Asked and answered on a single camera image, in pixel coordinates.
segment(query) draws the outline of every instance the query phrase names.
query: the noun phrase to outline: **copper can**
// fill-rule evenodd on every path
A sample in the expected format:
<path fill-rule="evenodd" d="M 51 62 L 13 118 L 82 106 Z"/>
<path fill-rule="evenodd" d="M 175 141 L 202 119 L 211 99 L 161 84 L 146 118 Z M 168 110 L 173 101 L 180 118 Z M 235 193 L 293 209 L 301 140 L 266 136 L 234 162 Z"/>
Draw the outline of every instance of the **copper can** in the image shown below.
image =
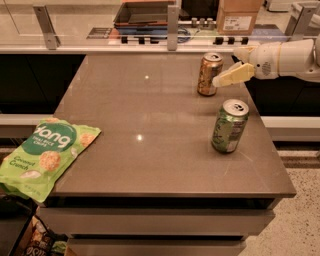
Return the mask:
<path fill-rule="evenodd" d="M 219 53 L 208 52 L 201 60 L 198 80 L 198 93 L 203 96 L 213 96 L 217 88 L 212 85 L 212 79 L 222 71 L 223 59 Z"/>

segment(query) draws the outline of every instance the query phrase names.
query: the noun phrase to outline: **can lid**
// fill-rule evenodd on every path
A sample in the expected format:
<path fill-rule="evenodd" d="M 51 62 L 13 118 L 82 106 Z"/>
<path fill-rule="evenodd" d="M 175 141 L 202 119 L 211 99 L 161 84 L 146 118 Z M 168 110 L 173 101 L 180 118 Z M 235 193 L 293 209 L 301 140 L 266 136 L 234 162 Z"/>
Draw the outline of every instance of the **can lid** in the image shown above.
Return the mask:
<path fill-rule="evenodd" d="M 222 56 L 219 53 L 207 52 L 203 56 L 207 61 L 218 62 L 222 60 Z"/>
<path fill-rule="evenodd" d="M 249 107 L 241 100 L 230 99 L 223 103 L 224 110 L 233 116 L 245 116 L 249 112 Z"/>

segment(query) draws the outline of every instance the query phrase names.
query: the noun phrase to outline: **terrazzo floor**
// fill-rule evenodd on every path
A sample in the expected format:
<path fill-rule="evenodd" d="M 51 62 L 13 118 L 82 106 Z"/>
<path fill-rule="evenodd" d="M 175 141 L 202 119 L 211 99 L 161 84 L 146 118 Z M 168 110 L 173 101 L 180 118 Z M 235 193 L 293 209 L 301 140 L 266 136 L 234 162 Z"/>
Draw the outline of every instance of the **terrazzo floor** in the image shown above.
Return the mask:
<path fill-rule="evenodd" d="M 240 256 L 320 255 L 319 149 L 279 150 L 297 190 L 274 209 L 275 219 L 259 236 L 249 237 Z"/>

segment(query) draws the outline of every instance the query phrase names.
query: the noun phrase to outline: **chip bag logo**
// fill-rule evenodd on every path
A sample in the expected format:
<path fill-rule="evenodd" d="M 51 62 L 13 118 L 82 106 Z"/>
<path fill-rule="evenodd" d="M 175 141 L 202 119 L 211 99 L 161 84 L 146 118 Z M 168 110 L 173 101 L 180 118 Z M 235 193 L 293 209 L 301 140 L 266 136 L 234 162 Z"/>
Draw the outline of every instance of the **chip bag logo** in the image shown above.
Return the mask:
<path fill-rule="evenodd" d="M 40 155 L 48 150 L 62 152 L 75 142 L 76 137 L 76 130 L 70 125 L 43 123 L 22 144 L 22 147 L 24 151 L 32 155 Z"/>

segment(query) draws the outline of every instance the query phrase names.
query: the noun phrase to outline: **gray table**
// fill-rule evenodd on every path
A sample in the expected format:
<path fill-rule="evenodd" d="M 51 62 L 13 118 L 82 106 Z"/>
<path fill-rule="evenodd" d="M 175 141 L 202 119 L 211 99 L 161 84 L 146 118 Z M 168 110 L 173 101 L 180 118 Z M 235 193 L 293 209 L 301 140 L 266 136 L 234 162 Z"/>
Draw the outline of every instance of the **gray table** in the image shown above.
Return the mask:
<path fill-rule="evenodd" d="M 55 116 L 102 134 L 40 210 L 78 255 L 237 255 L 295 195 L 244 85 L 197 93 L 202 55 L 85 58 Z M 250 117 L 237 150 L 220 154 L 210 139 L 230 98 Z"/>

